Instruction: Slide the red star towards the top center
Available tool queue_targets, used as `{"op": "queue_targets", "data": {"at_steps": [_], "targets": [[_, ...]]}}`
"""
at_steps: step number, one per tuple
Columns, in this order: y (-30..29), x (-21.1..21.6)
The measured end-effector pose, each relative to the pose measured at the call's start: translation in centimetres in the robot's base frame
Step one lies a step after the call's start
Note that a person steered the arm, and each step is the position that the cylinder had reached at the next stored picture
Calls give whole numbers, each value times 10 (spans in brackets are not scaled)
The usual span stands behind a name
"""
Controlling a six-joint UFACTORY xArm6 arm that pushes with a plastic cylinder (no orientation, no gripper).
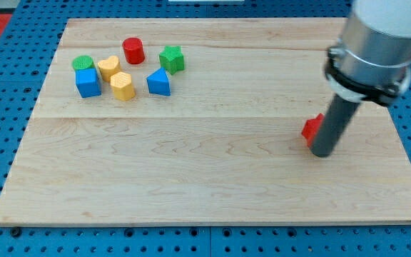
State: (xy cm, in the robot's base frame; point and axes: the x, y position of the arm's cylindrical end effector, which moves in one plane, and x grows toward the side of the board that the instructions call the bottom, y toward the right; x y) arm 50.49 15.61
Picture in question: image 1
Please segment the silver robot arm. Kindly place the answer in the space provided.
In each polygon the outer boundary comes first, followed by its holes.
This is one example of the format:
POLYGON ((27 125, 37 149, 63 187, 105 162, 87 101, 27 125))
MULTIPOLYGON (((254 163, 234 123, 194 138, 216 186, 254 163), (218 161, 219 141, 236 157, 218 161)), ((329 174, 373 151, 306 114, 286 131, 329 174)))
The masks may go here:
POLYGON ((411 0, 354 0, 325 76, 341 99, 389 106, 411 82, 411 0))

